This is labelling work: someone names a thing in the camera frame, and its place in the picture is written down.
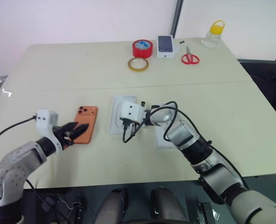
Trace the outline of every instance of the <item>dark floor area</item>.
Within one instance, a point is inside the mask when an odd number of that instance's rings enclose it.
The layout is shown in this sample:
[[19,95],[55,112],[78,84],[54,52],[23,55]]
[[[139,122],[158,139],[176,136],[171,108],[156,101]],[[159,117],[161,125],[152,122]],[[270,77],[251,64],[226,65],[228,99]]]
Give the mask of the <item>dark floor area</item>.
[[[256,190],[276,202],[276,175],[247,177],[245,179],[252,190]],[[59,200],[57,193],[65,195],[65,198],[70,206],[73,202],[78,200],[80,195],[83,198],[83,202],[85,201],[85,208],[83,209],[83,219],[79,223],[92,224],[95,218],[94,213],[97,213],[106,196],[113,189],[122,187],[126,187],[128,189],[130,198],[129,208],[124,217],[124,221],[144,218],[150,219],[150,194],[153,189],[159,186],[169,188],[177,196],[181,205],[187,212],[187,216],[189,217],[189,221],[191,223],[204,223],[201,215],[199,216],[199,219],[196,219],[198,216],[198,203],[210,203],[211,200],[196,181],[118,184],[61,189],[42,189],[38,191],[44,198],[47,196],[54,198],[54,200],[57,201],[55,207],[64,215],[67,215],[69,210],[66,205]],[[52,221],[60,220],[59,217],[56,217],[53,211],[45,212],[41,208],[41,201],[35,197],[31,190],[25,190],[23,200],[26,223],[49,224]],[[213,203],[212,207],[220,214],[219,220],[216,220],[217,224],[235,223],[225,205],[217,205]],[[70,215],[71,221],[73,220],[73,217],[74,214],[72,213]]]

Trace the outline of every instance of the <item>black wire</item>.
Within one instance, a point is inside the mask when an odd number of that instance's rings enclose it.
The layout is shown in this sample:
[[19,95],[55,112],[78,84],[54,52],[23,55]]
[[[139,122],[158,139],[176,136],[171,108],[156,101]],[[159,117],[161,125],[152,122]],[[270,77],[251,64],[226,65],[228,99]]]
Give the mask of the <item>black wire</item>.
[[31,189],[33,190],[34,194],[44,203],[46,203],[47,205],[50,206],[51,209],[53,209],[53,211],[55,211],[57,214],[59,214],[67,223],[71,224],[71,222],[56,208],[53,207],[53,205],[51,205],[50,203],[46,202],[40,195],[39,193],[37,193],[36,189],[34,188],[34,186],[32,185],[32,183],[29,180],[26,180],[26,182],[29,184],[29,186],[31,187]]
[[26,123],[26,122],[28,122],[28,121],[34,120],[34,119],[36,119],[36,116],[33,116],[33,117],[31,117],[31,118],[28,118],[28,119],[26,119],[26,120],[24,120],[24,121],[21,121],[21,122],[19,122],[19,123],[16,123],[16,124],[14,124],[14,125],[12,125],[12,126],[6,128],[6,129],[4,129],[2,132],[0,132],[0,136],[1,136],[4,132],[6,132],[7,130],[9,130],[9,129],[13,128],[13,127],[16,127],[16,126],[18,126],[18,125],[20,125],[20,124]]
[[209,144],[209,146],[210,146],[211,148],[213,148],[221,157],[223,157],[223,159],[224,159],[226,162],[228,162],[228,164],[229,164],[230,166],[232,166],[233,170],[234,170],[234,171],[239,175],[239,177],[241,178],[241,181],[243,182],[244,186],[245,186],[246,188],[249,189],[249,187],[248,187],[247,183],[245,182],[244,178],[242,177],[241,173],[240,173],[240,172],[237,170],[237,168],[232,164],[232,162],[231,162],[229,159],[227,159],[227,157],[226,157],[224,154],[222,154],[219,150],[217,150],[215,147],[213,147],[213,146],[211,145],[211,141],[206,141],[206,139],[201,135],[201,133],[200,133],[200,131],[198,130],[198,128],[196,127],[196,125],[192,122],[192,120],[191,120],[185,113],[183,113],[181,110],[176,109],[176,108],[174,108],[174,107],[163,106],[163,107],[159,107],[158,109],[156,109],[156,110],[154,110],[153,112],[151,112],[151,113],[141,122],[141,124],[137,127],[136,131],[133,132],[133,133],[129,136],[129,138],[128,138],[127,140],[124,140],[124,138],[125,138],[125,131],[124,131],[124,134],[123,134],[123,142],[124,142],[124,143],[127,143],[129,140],[131,140],[131,138],[134,137],[134,135],[137,133],[137,131],[141,128],[141,126],[142,126],[142,125],[143,125],[143,124],[144,124],[144,123],[145,123],[155,112],[157,112],[157,111],[159,111],[159,110],[162,110],[162,109],[177,110],[180,114],[182,114],[182,115],[191,123],[192,127],[195,129],[195,131],[197,132],[197,134],[198,134],[205,142],[207,142],[207,143]]
[[169,129],[171,128],[171,126],[174,124],[176,116],[177,116],[177,112],[179,111],[177,103],[175,101],[170,101],[170,102],[166,103],[165,105],[172,104],[172,103],[175,105],[175,112],[174,112],[174,116],[172,118],[172,121],[171,121],[170,125],[168,126],[168,128],[164,132],[163,139],[165,141],[170,141],[169,139],[166,138],[166,135],[167,135],[167,132],[169,131]]

